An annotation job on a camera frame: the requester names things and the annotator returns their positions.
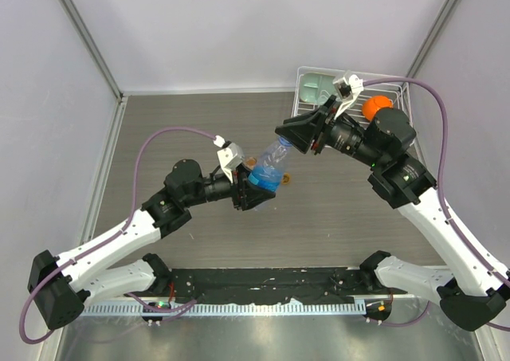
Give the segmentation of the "blue bottle cap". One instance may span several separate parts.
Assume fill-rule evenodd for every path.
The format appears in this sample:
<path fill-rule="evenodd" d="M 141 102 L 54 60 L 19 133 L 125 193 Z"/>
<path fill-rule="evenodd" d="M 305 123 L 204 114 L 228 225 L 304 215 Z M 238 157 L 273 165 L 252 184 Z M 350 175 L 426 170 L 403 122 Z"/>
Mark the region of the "blue bottle cap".
<path fill-rule="evenodd" d="M 283 138 L 283 137 L 279 137 L 278 138 L 278 141 L 280 142 L 280 144 L 282 144 L 283 146 L 286 146 L 286 147 L 291 147 L 292 144 L 287 141 L 287 139 Z"/>

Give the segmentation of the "clear blue water bottle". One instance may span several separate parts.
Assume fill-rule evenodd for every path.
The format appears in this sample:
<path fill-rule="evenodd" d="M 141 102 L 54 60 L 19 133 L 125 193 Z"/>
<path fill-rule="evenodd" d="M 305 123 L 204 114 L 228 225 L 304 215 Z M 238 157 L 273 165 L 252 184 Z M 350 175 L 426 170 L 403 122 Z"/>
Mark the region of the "clear blue water bottle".
<path fill-rule="evenodd" d="M 278 139 L 275 140 L 258 157 L 248 180 L 255 186 L 276 192 L 286 172 L 292 149 L 293 146 L 286 147 L 280 144 Z"/>

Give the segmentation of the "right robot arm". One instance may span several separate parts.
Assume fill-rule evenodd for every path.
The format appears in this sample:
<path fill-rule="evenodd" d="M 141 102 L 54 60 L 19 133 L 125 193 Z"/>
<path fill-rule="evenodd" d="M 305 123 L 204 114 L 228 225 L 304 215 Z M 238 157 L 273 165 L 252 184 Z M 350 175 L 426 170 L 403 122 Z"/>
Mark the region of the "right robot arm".
<path fill-rule="evenodd" d="M 303 154 L 329 146 L 368 165 L 373 191 L 411 222 L 448 266 L 436 271 L 378 251 L 360 265 L 363 289 L 420 296 L 466 331 L 488 324 L 509 299 L 509 287 L 498 279 L 508 269 L 500 262 L 487 269 L 457 236 L 454 213 L 440 202 L 436 179 L 408 152 L 416 131 L 406 114 L 381 108 L 364 128 L 346 113 L 336 116 L 335 106 L 330 98 L 315 111 L 286 119 L 275 132 Z"/>

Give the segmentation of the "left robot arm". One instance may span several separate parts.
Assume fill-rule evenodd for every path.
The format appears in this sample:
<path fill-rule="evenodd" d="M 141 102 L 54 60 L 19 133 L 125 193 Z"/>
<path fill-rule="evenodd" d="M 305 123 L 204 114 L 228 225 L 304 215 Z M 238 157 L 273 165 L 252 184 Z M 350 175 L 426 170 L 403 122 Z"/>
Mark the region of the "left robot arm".
<path fill-rule="evenodd" d="M 148 254 L 125 268 L 114 264 L 179 230 L 191 219 L 191 207 L 229 199 L 236 210 L 251 210 L 275 198 L 283 177 L 282 170 L 263 161 L 252 168 L 230 164 L 220 174 L 205 176 L 198 162 L 183 159 L 166 176 L 163 188 L 124 222 L 75 249 L 36 255 L 29 274 L 29 302 L 54 331 L 110 297 L 144 291 L 162 296 L 170 275 L 159 257 Z"/>

